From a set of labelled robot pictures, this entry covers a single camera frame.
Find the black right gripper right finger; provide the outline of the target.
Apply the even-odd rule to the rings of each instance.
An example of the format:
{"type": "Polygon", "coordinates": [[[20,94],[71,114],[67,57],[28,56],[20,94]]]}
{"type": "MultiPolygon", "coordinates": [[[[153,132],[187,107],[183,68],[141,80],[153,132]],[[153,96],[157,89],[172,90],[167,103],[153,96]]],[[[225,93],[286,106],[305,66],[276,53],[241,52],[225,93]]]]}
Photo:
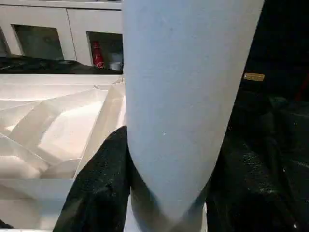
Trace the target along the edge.
{"type": "Polygon", "coordinates": [[[226,135],[208,183],[210,232],[306,232],[275,140],[226,135]]]}

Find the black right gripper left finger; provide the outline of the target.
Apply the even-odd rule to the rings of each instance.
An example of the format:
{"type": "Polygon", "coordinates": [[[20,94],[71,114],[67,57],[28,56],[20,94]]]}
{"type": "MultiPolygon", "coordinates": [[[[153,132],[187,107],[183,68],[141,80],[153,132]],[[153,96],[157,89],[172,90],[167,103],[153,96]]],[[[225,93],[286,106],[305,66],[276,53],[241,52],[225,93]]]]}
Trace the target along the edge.
{"type": "Polygon", "coordinates": [[[56,232],[121,232],[130,194],[127,127],[112,132],[76,176],[56,232]]]}

